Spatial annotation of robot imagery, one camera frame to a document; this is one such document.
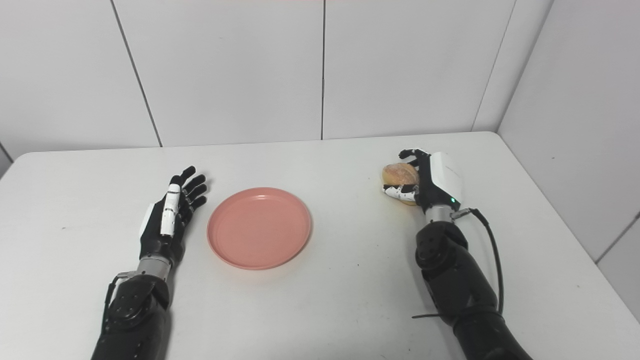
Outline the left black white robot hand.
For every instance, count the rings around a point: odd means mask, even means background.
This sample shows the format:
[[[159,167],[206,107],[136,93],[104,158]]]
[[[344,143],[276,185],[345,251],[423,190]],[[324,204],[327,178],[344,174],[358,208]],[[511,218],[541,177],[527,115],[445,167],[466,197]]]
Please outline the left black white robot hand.
[[[165,195],[150,206],[142,221],[139,259],[160,256],[170,265],[182,261],[186,228],[196,210],[207,202],[207,178],[196,172],[195,166],[189,166],[174,175]]]

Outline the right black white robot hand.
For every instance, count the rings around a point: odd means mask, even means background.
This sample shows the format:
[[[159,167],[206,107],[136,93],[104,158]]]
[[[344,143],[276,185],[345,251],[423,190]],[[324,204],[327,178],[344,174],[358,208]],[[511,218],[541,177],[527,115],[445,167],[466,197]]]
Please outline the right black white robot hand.
[[[458,211],[463,199],[462,172],[445,152],[428,153],[422,149],[404,149],[396,162],[382,169],[382,191],[406,205],[423,211],[447,206]]]

